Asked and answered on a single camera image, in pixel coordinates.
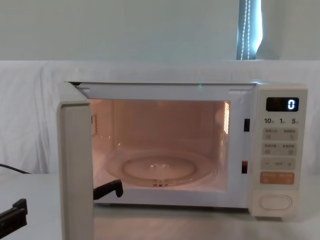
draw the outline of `wall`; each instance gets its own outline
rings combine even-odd
[[[0,60],[235,60],[238,5],[238,0],[1,0]]]
[[[320,1],[262,0],[258,59],[320,60]]]

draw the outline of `microwave control panel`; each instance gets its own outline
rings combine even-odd
[[[307,89],[260,85],[257,98],[253,215],[284,217],[297,208]]]

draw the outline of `button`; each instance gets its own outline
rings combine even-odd
[[[263,195],[259,205],[265,210],[286,210],[292,206],[292,200],[287,195]]]
[[[270,156],[295,156],[297,144],[292,142],[263,142],[262,154]]]
[[[262,139],[270,141],[297,141],[298,128],[265,127],[263,129]]]
[[[295,183],[295,173],[282,171],[262,171],[260,173],[260,183],[292,185]]]
[[[262,170],[287,170],[294,171],[296,159],[288,157],[263,157],[261,159]]]

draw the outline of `power cord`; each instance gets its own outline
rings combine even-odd
[[[6,168],[6,169],[10,169],[10,170],[16,171],[16,172],[21,173],[21,174],[31,174],[30,172],[22,171],[20,169],[17,169],[15,167],[8,166],[8,165],[2,164],[2,163],[0,163],[0,167]]]

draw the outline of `white cloth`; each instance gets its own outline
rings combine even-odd
[[[0,62],[0,163],[32,173],[58,171],[59,82],[234,83],[251,80],[307,84],[302,171],[320,174],[319,61],[231,61],[206,66],[3,61]],[[8,172],[12,171],[0,168],[0,173]]]

